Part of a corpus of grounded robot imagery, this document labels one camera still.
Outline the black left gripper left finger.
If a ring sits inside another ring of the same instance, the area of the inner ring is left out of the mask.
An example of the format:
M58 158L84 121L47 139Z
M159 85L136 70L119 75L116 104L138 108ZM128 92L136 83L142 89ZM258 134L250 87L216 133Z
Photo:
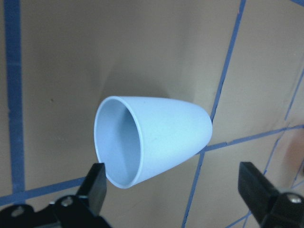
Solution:
M75 195L59 198L53 213L57 221L51 228L109 228L99 215L106 196L105 165L94 163Z

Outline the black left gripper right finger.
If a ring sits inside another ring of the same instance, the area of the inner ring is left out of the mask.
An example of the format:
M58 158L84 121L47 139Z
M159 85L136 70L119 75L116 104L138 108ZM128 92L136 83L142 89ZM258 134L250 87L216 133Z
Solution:
M251 162L239 164L238 192L261 228L302 228L304 198L278 190Z

